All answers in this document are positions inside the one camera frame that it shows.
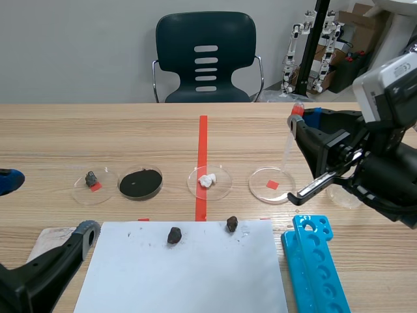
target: petri dish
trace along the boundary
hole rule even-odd
[[[352,194],[349,194],[343,187],[332,184],[327,187],[327,195],[337,205],[348,209],[356,209],[362,202]]]
[[[85,176],[89,171],[94,173],[97,181],[101,184],[98,190],[92,191],[85,183]],[[109,168],[86,168],[80,175],[72,189],[72,197],[78,203],[83,205],[99,204],[115,195],[117,190],[117,175],[109,170]]]
[[[145,201],[161,191],[162,172],[149,164],[132,166],[120,176],[117,187],[127,199]]]
[[[249,189],[256,198],[271,204],[285,203],[288,193],[296,191],[293,176],[274,166],[254,171],[249,177]]]
[[[198,179],[202,175],[214,174],[216,183],[210,187],[202,187]],[[222,165],[207,165],[200,168],[194,168],[194,171],[188,176],[187,185],[190,192],[199,199],[219,200],[226,197],[232,188],[232,177]]]

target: black substance in petri dish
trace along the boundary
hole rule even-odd
[[[146,197],[157,190],[162,176],[155,170],[141,170],[126,175],[120,183],[122,194],[132,198]]]

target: dark rock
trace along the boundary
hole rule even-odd
[[[172,227],[168,235],[168,243],[174,245],[181,240],[181,230],[178,227]]]
[[[227,219],[227,228],[229,228],[229,231],[231,233],[234,233],[235,232],[235,230],[237,228],[237,224],[238,224],[237,217],[232,216],[232,217],[229,217]]]
[[[97,177],[94,175],[92,171],[89,171],[87,175],[85,176],[85,183],[88,187],[92,187],[95,184],[97,184]]]

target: small red square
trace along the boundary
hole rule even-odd
[[[271,188],[271,189],[274,189],[274,190],[277,190],[279,185],[280,185],[280,184],[278,184],[276,181],[269,181],[269,182],[266,184],[266,186],[267,186],[268,188]]]
[[[92,192],[94,192],[94,191],[97,191],[98,189],[100,189],[102,187],[103,187],[102,184],[100,184],[99,182],[97,182],[95,185],[93,185],[93,186],[90,187],[90,190]]]

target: blue object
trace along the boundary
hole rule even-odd
[[[333,232],[325,216],[296,215],[281,236],[298,313],[350,313],[327,246]]]
[[[304,114],[303,120],[309,127],[320,129],[321,108],[315,108],[313,113]]]
[[[0,169],[0,196],[19,189],[25,182],[25,176],[18,170]]]

